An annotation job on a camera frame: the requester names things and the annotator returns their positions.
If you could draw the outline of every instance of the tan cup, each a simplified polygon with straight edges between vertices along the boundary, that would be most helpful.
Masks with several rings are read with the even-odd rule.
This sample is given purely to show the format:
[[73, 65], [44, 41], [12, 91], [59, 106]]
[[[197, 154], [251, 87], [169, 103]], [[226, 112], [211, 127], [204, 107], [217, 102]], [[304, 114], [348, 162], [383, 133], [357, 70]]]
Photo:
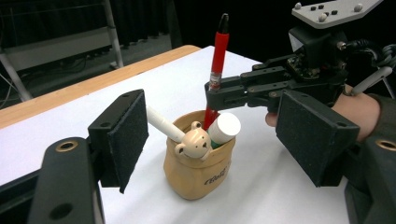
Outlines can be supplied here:
[[[196, 111], [177, 119], [174, 124], [184, 133], [194, 121], [204, 123], [205, 111]], [[182, 198], [199, 199], [222, 183], [228, 174], [235, 138], [212, 150], [206, 160], [188, 158], [175, 153], [178, 143], [166, 140], [166, 156], [163, 163], [166, 178], [173, 190]]]

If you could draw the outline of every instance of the marker cap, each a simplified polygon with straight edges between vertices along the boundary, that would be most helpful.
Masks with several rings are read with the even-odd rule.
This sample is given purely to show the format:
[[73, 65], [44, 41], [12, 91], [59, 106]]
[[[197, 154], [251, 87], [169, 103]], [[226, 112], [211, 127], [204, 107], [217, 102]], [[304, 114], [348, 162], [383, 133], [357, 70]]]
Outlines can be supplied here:
[[241, 122], [231, 113], [221, 113], [207, 130], [215, 145], [222, 145], [230, 141], [240, 131]]

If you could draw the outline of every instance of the red marker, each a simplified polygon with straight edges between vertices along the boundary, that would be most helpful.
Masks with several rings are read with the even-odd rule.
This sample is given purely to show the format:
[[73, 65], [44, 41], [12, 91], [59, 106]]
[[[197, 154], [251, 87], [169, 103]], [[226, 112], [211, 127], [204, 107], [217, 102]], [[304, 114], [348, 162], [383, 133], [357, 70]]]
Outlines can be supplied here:
[[[219, 29], [216, 32], [215, 52], [213, 54], [212, 71], [210, 73], [209, 80], [210, 91], [215, 91], [220, 88], [220, 80], [222, 69], [224, 66], [225, 51], [227, 50], [228, 40], [230, 38], [230, 34], [228, 33], [228, 20], [228, 14], [224, 13], [221, 16]], [[204, 130], [207, 130], [209, 128], [209, 126], [213, 123], [213, 121], [215, 121], [218, 115], [219, 114], [217, 110], [211, 109], [208, 105], [206, 106]]]

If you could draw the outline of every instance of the white cylinder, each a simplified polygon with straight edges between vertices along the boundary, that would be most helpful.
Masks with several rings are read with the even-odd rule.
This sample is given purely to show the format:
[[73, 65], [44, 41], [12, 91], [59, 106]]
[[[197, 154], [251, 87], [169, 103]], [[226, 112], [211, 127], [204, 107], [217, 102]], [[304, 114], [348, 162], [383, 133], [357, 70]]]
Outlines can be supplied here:
[[181, 139], [184, 137], [184, 133], [175, 124], [167, 120], [149, 105], [146, 105], [146, 111], [148, 115], [148, 123], [166, 134], [166, 136], [175, 142], [181, 142]]
[[207, 129], [216, 148], [233, 139], [241, 131], [241, 122], [231, 113], [221, 113]]

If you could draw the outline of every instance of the bear ear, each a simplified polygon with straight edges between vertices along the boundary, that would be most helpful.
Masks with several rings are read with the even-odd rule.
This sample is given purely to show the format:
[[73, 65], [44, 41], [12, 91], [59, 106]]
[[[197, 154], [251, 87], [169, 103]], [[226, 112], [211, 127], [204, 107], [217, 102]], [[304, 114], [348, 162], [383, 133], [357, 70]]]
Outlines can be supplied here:
[[192, 130], [195, 130], [195, 129], [201, 128], [201, 127], [202, 127], [202, 125], [201, 125], [201, 123], [198, 122], [198, 121], [194, 121], [194, 122], [191, 124], [191, 129], [192, 129]]
[[178, 144], [176, 147], [175, 147], [175, 153], [177, 154], [177, 155], [183, 155], [184, 154], [184, 147], [185, 147], [186, 145], [184, 145], [183, 143], [180, 143], [180, 144]]

